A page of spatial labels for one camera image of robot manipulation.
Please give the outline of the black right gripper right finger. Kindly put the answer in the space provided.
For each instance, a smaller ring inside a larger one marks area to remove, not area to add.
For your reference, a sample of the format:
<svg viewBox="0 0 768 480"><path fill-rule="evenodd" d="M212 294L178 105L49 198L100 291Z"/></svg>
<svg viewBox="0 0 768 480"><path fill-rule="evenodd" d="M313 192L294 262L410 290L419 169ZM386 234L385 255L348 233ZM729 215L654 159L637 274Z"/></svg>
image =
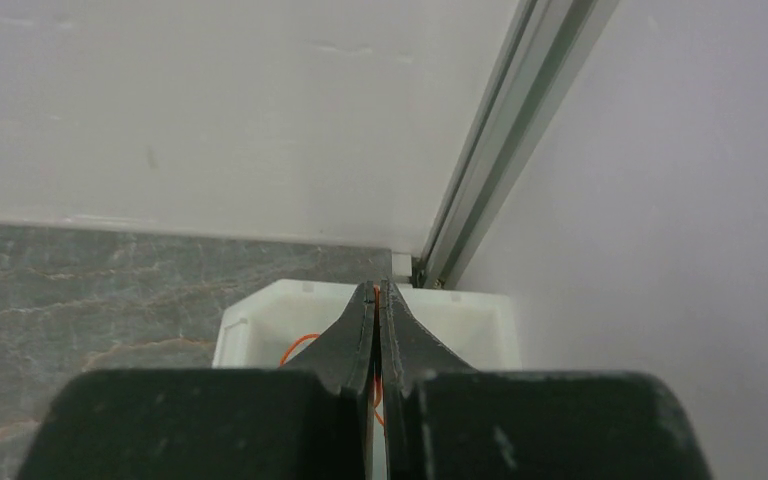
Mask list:
<svg viewBox="0 0 768 480"><path fill-rule="evenodd" d="M634 371L481 371L378 293L391 479L708 479L685 410Z"/></svg>

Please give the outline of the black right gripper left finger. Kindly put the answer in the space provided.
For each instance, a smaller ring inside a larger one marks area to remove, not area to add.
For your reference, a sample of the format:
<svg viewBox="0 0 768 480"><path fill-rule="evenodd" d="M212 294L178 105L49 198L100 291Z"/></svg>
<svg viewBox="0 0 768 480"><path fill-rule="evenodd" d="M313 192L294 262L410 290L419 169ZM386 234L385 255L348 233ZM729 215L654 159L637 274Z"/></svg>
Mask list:
<svg viewBox="0 0 768 480"><path fill-rule="evenodd" d="M277 368L108 369L52 401L22 479L369 479L377 294Z"/></svg>

